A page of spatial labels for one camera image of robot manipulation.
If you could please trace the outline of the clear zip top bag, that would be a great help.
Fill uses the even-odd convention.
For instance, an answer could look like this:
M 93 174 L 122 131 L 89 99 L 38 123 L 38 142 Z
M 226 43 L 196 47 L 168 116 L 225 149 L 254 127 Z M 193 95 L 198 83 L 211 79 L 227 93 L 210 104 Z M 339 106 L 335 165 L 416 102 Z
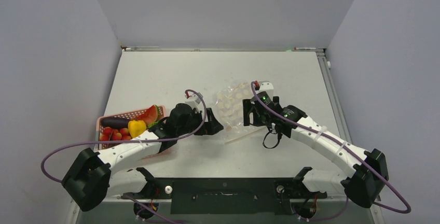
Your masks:
M 236 142 L 263 129 L 244 126 L 242 101 L 252 96 L 248 82 L 233 84 L 216 93 L 214 112 L 224 127 L 221 136 L 225 144 Z

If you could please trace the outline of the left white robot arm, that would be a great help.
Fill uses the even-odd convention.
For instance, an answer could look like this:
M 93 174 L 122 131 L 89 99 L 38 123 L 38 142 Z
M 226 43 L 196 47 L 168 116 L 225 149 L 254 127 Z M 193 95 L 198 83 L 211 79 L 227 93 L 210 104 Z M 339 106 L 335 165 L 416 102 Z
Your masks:
M 211 108 L 197 111 L 188 104 L 177 104 L 169 116 L 156 121 L 130 143 L 81 151 L 62 179 L 62 186 L 84 212 L 113 195 L 137 193 L 149 198 L 155 190 L 155 178 L 146 169 L 134 168 L 136 162 L 169 149 L 177 137 L 190 133 L 215 135 L 223 128 Z

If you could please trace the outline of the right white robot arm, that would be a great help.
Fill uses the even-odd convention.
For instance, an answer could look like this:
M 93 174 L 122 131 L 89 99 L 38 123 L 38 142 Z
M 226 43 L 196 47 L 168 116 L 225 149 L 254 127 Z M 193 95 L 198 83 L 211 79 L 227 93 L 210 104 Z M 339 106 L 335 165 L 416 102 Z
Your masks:
M 301 109 L 284 108 L 266 92 L 243 103 L 244 126 L 266 126 L 278 139 L 287 137 L 299 141 L 334 163 L 339 170 L 303 169 L 293 183 L 300 197 L 310 193 L 345 194 L 358 206 L 369 208 L 389 179 L 385 155 L 378 149 L 367 151 L 337 137 L 317 124 Z

